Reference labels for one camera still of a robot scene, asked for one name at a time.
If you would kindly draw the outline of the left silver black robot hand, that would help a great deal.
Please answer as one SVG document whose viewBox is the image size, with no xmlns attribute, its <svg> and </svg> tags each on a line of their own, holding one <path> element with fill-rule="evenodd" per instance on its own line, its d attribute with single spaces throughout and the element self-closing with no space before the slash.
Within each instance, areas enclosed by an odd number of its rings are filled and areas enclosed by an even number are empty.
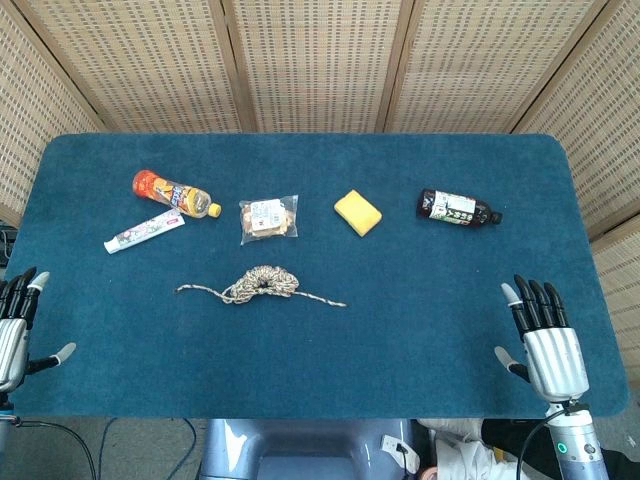
<svg viewBox="0 0 640 480">
<path fill-rule="evenodd" d="M 1 401 L 6 402 L 29 375 L 55 368 L 75 352 L 70 342 L 57 353 L 31 360 L 30 337 L 34 326 L 39 297 L 48 283 L 50 273 L 37 273 L 32 267 L 9 281 L 1 281 Z"/>
</svg>

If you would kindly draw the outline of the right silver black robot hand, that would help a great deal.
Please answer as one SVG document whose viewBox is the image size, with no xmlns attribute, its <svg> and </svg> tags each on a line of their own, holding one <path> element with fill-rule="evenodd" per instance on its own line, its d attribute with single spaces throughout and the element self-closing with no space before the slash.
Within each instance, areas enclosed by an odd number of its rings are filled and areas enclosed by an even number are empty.
<svg viewBox="0 0 640 480">
<path fill-rule="evenodd" d="M 512 374 L 529 383 L 549 403 L 573 402 L 589 390 L 589 381 L 576 331 L 569 325 L 564 303 L 555 287 L 516 274 L 514 285 L 503 283 L 506 299 L 526 362 L 517 362 L 505 348 L 494 354 Z"/>
</svg>

